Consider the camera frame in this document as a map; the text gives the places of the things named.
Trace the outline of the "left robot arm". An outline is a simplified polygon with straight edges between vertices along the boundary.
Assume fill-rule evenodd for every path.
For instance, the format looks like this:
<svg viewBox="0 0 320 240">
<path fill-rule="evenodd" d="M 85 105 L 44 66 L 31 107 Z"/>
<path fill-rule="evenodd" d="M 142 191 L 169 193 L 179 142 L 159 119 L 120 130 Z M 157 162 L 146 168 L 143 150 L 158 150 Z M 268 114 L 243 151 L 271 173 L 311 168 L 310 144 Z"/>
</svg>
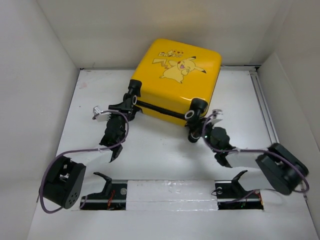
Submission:
<svg viewBox="0 0 320 240">
<path fill-rule="evenodd" d="M 110 153 L 114 161 L 123 149 L 129 133 L 129 122 L 135 117 L 137 97 L 129 96 L 107 110 L 93 109 L 93 120 L 106 122 L 102 139 L 94 148 L 59 153 L 46 168 L 41 179 L 38 199 L 42 210 L 53 214 L 75 205 L 89 190 L 85 184 L 88 171 L 98 164 L 100 155 Z"/>
</svg>

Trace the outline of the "yellow hard-shell suitcase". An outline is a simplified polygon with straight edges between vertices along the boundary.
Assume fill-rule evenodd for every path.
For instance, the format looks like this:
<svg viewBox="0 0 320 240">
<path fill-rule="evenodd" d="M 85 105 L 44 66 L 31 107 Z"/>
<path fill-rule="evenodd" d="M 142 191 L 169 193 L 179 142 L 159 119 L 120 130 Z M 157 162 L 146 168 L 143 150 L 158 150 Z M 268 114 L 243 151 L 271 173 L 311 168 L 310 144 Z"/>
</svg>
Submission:
<svg viewBox="0 0 320 240">
<path fill-rule="evenodd" d="M 207 114 L 221 64 L 216 51 L 158 38 L 138 64 L 124 97 L 136 96 L 145 115 L 187 127 L 187 120 Z"/>
</svg>

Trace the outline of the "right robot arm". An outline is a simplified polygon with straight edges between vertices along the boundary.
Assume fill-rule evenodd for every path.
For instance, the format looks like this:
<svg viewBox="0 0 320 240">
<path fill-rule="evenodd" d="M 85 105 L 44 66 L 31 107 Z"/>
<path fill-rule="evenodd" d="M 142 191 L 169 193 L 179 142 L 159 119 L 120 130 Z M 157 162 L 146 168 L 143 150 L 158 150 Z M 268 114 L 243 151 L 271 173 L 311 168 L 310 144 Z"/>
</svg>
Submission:
<svg viewBox="0 0 320 240">
<path fill-rule="evenodd" d="M 189 119 L 186 126 L 189 140 L 195 142 L 202 138 L 221 166 L 256 169 L 259 172 L 255 177 L 257 184 L 252 189 L 262 190 L 270 186 L 286 196 L 310 190 L 308 168 L 282 144 L 275 142 L 262 149 L 238 148 L 230 144 L 226 129 L 214 126 L 214 119 L 210 117 Z"/>
</svg>

